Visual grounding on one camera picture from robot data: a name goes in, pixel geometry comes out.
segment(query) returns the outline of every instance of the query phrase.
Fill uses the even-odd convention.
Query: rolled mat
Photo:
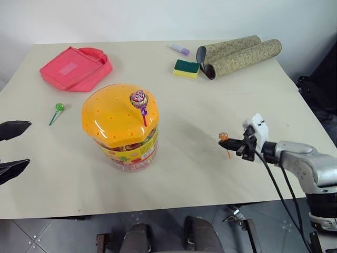
[[[210,62],[204,66],[204,73],[209,79],[229,74],[244,67],[267,60],[280,53],[281,42],[269,40],[261,44],[246,48],[227,57]]]
[[[246,48],[258,45],[261,40],[256,35],[238,38],[236,40],[219,42],[211,45],[201,46],[196,53],[196,61],[200,63],[201,68],[211,62],[244,50]]]

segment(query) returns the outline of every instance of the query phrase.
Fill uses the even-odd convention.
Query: yellow lid
[[[144,125],[141,110],[130,102],[130,95],[143,90],[148,95]],[[109,148],[145,141],[157,126],[159,112],[153,95],[132,84],[114,84],[96,91],[83,104],[82,128],[97,142]]]

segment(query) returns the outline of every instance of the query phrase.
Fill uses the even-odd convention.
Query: green lollipop
[[[51,124],[54,123],[54,119],[55,119],[56,115],[57,115],[59,112],[64,111],[64,104],[62,104],[62,103],[57,103],[57,104],[55,105],[55,108],[56,108],[56,112],[55,112],[55,114],[54,114],[52,120],[50,121],[49,125],[51,125]]]

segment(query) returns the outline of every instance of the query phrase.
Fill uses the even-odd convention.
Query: pink pouch
[[[102,50],[69,47],[40,69],[42,78],[63,91],[88,92],[112,70]]]

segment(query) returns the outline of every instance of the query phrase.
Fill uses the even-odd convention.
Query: table
[[[278,195],[260,163],[242,161],[217,145],[218,133],[242,138],[241,123],[256,112],[270,128],[270,141],[308,143],[337,155],[332,141],[276,59],[217,80],[172,74],[177,59],[195,61],[200,45],[215,41],[174,42],[189,57],[170,50],[169,42],[105,42],[34,45],[0,92],[0,122],[33,123],[20,137],[0,142],[2,162],[29,158],[17,178],[0,186],[0,219],[92,215],[187,206],[276,200]],[[72,93],[46,84],[38,70],[68,46],[97,47],[114,71],[90,93]],[[161,113],[158,153],[137,173],[115,169],[81,127],[81,107],[98,89],[132,83],[150,90]],[[52,126],[55,103],[68,109]],[[281,171],[272,167],[285,198]],[[290,175],[297,197],[304,196]]]

